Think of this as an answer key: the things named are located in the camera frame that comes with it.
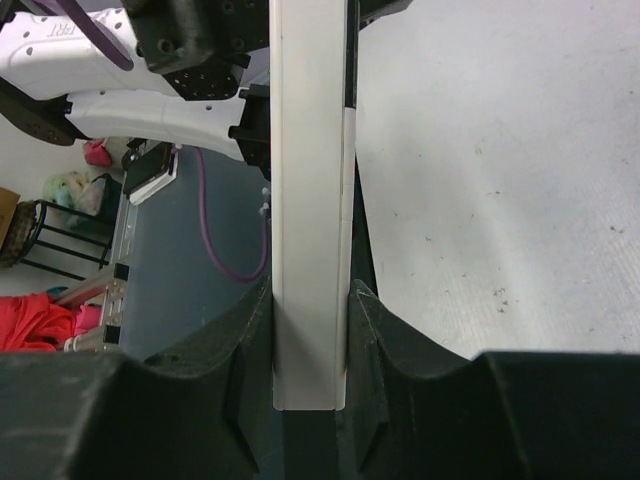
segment pink object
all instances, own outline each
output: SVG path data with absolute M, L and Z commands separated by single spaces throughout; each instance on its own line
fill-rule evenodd
M 100 307 L 91 305 L 81 305 L 78 310 L 74 310 L 76 328 L 73 331 L 73 335 L 82 335 L 100 325 L 100 311 Z
M 113 163 L 104 148 L 104 140 L 91 140 L 84 144 L 84 159 L 89 165 L 110 167 Z

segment metal stand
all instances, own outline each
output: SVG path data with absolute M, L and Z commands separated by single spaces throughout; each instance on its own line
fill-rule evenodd
M 129 267 L 115 263 L 54 298 L 57 305 L 73 309 L 101 293 L 105 294 L 100 326 L 67 340 L 66 352 L 103 352 L 117 347 L 128 277 Z
M 33 228 L 33 231 L 31 232 L 31 235 L 29 237 L 29 239 L 27 240 L 27 242 L 24 245 L 24 249 L 23 249 L 23 253 L 22 253 L 22 258 L 19 260 L 19 263 L 23 263 L 25 265 L 29 265 L 35 268 L 39 268 L 40 270 L 45 270 L 47 272 L 52 272 L 52 273 L 56 273 L 58 275 L 62 275 L 68 278 L 72 278 L 74 280 L 84 280 L 84 277 L 80 276 L 80 275 L 76 275 L 75 273 L 72 272 L 68 272 L 66 270 L 61 270 L 59 268 L 54 268 L 50 265 L 45 265 L 39 262 L 34 262 L 32 260 L 28 260 L 25 257 L 29 254 L 29 252 L 31 251 L 31 249 L 35 246 L 35 245 L 39 245 L 43 248 L 48 248 L 50 250 L 54 250 L 56 252 L 60 252 L 60 253 L 64 253 L 65 255 L 70 255 L 76 258 L 81 258 L 83 260 L 87 260 L 89 262 L 93 262 L 93 263 L 97 263 L 98 264 L 98 268 L 102 268 L 105 265 L 107 265 L 109 262 L 106 260 L 107 254 L 109 253 L 109 250 L 111 249 L 111 241 L 109 240 L 108 242 L 101 242 L 99 240 L 95 240 L 91 237 L 88 237 L 86 235 L 82 235 L 80 233 L 77 232 L 69 232 L 67 230 L 63 230 L 57 227 L 52 227 L 50 225 L 46 224 L 46 219 L 47 219 L 47 212 L 49 209 L 53 209 L 53 210 L 58 210 L 60 212 L 64 212 L 68 215 L 73 215 L 79 218 L 84 219 L 87 222 L 92 222 L 93 224 L 97 224 L 97 225 L 102 225 L 105 226 L 107 228 L 107 230 L 110 232 L 109 234 L 107 234 L 107 236 L 109 238 L 112 237 L 113 235 L 113 229 L 114 229 L 114 225 L 104 219 L 101 219 L 99 217 L 94 217 L 91 215 L 88 215 L 86 213 L 82 213 L 82 212 L 78 212 L 76 210 L 71 210 L 69 208 L 66 207 L 62 207 L 60 205 L 56 205 L 55 203 L 51 203 L 51 202 L 46 202 L 44 200 L 37 200 L 36 202 L 34 202 L 34 209 L 37 212 L 37 221 L 36 221 L 36 225 Z M 85 242 L 89 245 L 95 245 L 98 246 L 100 248 L 102 248 L 102 254 L 100 257 L 94 257 L 93 255 L 87 255 L 85 253 L 82 252 L 76 252 L 74 250 L 71 250 L 69 248 L 66 247 L 61 247 L 59 245 L 55 245 L 51 242 L 46 242 L 44 240 L 40 240 L 40 234 L 42 233 L 43 230 L 47 230 L 62 236 L 65 236 L 67 238 L 73 238 L 75 240 L 80 240 L 82 242 Z

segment gray table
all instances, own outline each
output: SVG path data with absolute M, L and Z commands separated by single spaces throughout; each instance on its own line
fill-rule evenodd
M 209 227 L 214 245 L 234 271 L 249 273 L 262 247 L 262 188 L 258 169 L 205 152 Z M 144 359 L 231 308 L 249 288 L 223 275 L 205 250 L 198 220 L 194 151 L 180 155 L 177 179 L 129 208 L 132 238 L 120 347 Z M 115 249 L 114 257 L 121 252 Z

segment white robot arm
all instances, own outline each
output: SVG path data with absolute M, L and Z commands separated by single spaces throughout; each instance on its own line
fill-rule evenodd
M 91 17 L 124 46 L 133 60 L 131 71 L 109 61 L 67 17 L 19 12 L 0 30 L 0 78 L 36 101 L 66 96 L 72 105 L 66 119 L 88 138 L 139 137 L 203 147 L 242 160 L 228 130 L 239 123 L 243 100 L 184 100 L 137 54 L 137 39 L 124 9 L 94 12 Z M 173 81 L 179 86 L 182 80 Z

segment purple strap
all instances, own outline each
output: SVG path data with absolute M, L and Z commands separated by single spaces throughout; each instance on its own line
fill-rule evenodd
M 38 3 L 49 10 L 53 4 L 58 5 L 105 57 L 126 72 L 133 70 L 133 60 L 125 48 L 103 25 L 94 22 L 76 0 L 38 0 Z

